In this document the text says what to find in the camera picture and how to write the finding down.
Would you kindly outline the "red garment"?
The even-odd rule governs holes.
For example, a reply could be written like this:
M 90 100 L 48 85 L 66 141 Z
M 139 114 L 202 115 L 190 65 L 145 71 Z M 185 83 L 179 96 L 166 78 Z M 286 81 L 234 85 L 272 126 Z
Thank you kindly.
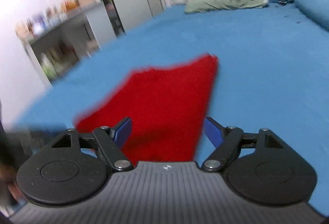
M 192 161 L 218 64 L 216 56 L 205 54 L 178 66 L 136 70 L 74 124 L 89 133 L 129 117 L 132 132 L 122 152 L 133 164 Z

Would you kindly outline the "blue bed sheet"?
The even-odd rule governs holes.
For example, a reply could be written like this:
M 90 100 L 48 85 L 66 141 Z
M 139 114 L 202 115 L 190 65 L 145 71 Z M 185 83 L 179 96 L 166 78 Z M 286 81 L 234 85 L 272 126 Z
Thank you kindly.
M 208 115 L 247 132 L 269 128 L 316 170 L 311 205 L 328 214 L 328 32 L 293 4 L 185 14 L 173 6 L 105 44 L 18 119 L 18 126 L 72 126 L 132 71 L 220 60 Z

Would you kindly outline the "white desk shelf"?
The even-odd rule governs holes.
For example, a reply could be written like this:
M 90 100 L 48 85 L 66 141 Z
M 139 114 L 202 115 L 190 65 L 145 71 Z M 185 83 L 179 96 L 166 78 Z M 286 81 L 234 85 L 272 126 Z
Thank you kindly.
M 65 15 L 65 19 L 34 38 L 22 40 L 45 86 L 63 77 L 84 57 L 116 38 L 103 2 L 96 2 Z

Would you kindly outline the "green pillow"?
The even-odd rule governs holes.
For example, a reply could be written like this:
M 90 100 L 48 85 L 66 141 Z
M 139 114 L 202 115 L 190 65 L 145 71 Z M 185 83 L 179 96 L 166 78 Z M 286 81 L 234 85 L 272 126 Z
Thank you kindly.
M 268 0 L 187 0 L 185 13 L 205 13 L 215 10 L 237 10 L 263 8 Z

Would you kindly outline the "blue rolled duvet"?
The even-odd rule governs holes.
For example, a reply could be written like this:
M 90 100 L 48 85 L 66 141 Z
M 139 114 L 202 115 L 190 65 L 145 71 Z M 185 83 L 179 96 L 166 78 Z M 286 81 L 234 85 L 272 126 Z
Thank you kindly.
M 294 0 L 301 12 L 328 31 L 329 0 Z

